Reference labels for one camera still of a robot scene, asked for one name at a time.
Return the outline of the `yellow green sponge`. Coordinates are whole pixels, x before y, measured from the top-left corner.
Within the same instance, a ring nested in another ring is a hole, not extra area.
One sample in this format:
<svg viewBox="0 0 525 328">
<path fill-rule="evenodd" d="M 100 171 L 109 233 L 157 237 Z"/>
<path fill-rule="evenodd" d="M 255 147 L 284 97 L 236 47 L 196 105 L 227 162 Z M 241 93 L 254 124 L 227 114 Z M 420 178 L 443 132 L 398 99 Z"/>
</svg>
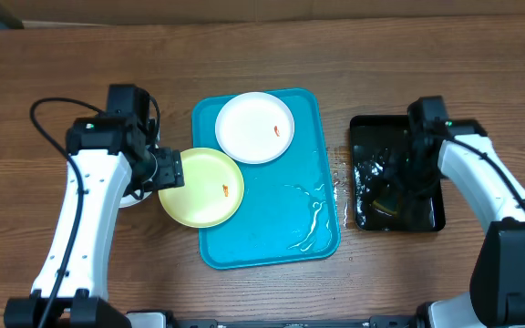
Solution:
<svg viewBox="0 0 525 328">
<path fill-rule="evenodd" d="M 381 194 L 372 201 L 371 205 L 388 216 L 398 215 L 398 196 L 395 194 Z"/>
</svg>

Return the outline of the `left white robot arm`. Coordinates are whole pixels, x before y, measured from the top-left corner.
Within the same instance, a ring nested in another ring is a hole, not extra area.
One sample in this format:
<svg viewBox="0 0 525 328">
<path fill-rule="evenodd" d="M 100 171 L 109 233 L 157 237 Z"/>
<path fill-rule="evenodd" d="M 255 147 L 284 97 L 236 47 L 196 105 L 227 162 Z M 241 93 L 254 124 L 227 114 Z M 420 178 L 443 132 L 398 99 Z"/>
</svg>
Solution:
<svg viewBox="0 0 525 328">
<path fill-rule="evenodd" d="M 159 148 L 156 118 L 78 118 L 62 148 L 67 185 L 45 264 L 26 298 L 11 298 L 7 327 L 170 327 L 162 310 L 122 313 L 108 302 L 118 211 L 183 184 L 180 153 Z"/>
</svg>

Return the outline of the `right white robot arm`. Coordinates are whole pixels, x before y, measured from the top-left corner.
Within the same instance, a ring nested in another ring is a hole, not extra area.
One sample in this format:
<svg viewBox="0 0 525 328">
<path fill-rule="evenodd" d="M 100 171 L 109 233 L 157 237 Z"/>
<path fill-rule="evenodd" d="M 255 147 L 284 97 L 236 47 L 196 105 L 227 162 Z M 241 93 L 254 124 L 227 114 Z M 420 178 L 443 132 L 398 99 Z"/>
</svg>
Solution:
<svg viewBox="0 0 525 328">
<path fill-rule="evenodd" d="M 411 120 L 407 148 L 386 173 L 407 203 L 449 179 L 485 232 L 468 291 L 421 305 L 415 326 L 525 327 L 525 189 L 480 124 Z"/>
</svg>

